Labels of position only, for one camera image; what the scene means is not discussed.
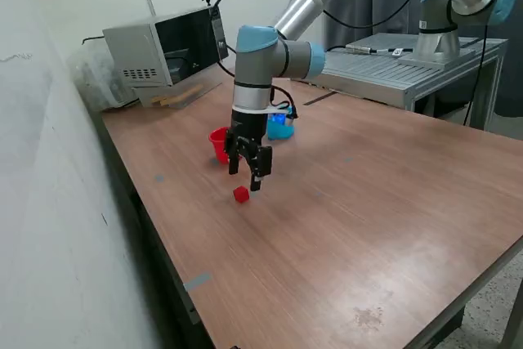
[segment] small object on table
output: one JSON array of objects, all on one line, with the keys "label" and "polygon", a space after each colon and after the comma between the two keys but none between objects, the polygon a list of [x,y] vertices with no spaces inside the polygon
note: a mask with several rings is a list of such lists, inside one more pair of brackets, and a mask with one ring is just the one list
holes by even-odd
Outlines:
[{"label": "small object on table", "polygon": [[227,128],[228,127],[218,128],[209,134],[209,140],[214,146],[216,159],[220,163],[229,163],[229,157],[227,157],[227,153],[225,151]]},{"label": "small object on table", "polygon": [[248,190],[244,186],[238,187],[237,189],[232,191],[232,193],[235,196],[236,202],[238,202],[239,204],[248,201]]},{"label": "small object on table", "polygon": [[[293,107],[288,107],[291,114]],[[278,139],[289,139],[294,134],[293,119],[286,114],[270,114],[267,120],[267,137],[270,141]]]}]

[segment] red cup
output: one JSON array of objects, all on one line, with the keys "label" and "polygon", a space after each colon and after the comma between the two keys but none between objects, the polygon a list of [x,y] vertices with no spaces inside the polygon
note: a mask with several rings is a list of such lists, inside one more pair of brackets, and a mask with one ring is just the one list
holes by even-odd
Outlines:
[{"label": "red cup", "polygon": [[228,127],[218,128],[209,134],[209,140],[214,146],[216,159],[220,163],[229,163],[229,157],[227,157],[227,153],[225,152],[227,129]]}]

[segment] floor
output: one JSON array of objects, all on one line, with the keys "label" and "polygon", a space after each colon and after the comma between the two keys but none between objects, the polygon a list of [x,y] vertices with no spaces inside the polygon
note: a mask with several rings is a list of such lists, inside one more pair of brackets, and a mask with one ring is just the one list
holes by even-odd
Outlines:
[{"label": "floor", "polygon": [[[464,111],[449,120],[462,123]],[[495,116],[491,132],[523,140],[523,118]],[[505,326],[523,277],[523,252],[499,272],[465,308],[463,326],[437,349],[494,349],[501,342]]]}]

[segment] robotic arm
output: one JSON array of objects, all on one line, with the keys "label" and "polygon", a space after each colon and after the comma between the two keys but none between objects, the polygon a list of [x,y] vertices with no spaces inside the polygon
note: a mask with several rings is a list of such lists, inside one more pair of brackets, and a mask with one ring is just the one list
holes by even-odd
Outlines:
[{"label": "robotic arm", "polygon": [[[239,156],[251,168],[251,190],[270,174],[272,148],[262,146],[267,116],[286,113],[272,106],[273,78],[313,78],[324,68],[318,45],[294,41],[322,13],[329,0],[291,0],[274,27],[243,26],[236,47],[236,75],[231,127],[226,137],[229,174],[236,174]],[[424,60],[459,56],[457,23],[497,25],[516,0],[422,0],[422,18],[414,56]]]}]

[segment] plastic bag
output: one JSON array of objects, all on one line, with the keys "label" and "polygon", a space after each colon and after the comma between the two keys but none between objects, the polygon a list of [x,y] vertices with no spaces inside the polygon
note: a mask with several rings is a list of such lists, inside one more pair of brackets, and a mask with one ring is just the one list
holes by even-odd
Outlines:
[{"label": "plastic bag", "polygon": [[136,99],[135,92],[122,84],[103,38],[86,41],[68,65],[74,85],[91,110],[118,108]]}]

